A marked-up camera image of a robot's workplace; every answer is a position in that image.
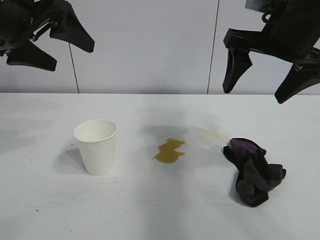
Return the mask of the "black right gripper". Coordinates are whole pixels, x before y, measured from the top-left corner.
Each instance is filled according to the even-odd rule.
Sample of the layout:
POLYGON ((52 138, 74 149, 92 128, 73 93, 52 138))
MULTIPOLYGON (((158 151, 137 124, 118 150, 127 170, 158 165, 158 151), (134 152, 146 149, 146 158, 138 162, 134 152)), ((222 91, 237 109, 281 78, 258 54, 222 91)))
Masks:
MULTIPOLYGON (((240 77, 253 65, 249 52, 285 61, 305 57, 320 38, 318 0, 248 0, 245 7, 262 12, 261 31, 228 29, 223 43, 228 49, 222 84, 229 94, 240 77)), ((320 61, 293 62, 274 96, 283 104, 301 91, 320 83, 320 61)))

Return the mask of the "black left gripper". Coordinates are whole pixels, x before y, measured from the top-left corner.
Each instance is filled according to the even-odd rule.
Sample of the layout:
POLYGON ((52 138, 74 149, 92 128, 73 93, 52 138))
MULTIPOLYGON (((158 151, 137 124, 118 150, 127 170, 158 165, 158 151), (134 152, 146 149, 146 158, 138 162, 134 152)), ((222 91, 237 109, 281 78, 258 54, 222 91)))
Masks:
POLYGON ((2 0, 0 2, 0 55, 9 66, 26 66, 54 72, 57 60, 34 44, 49 29, 53 39, 92 53, 95 41, 66 0, 2 0))

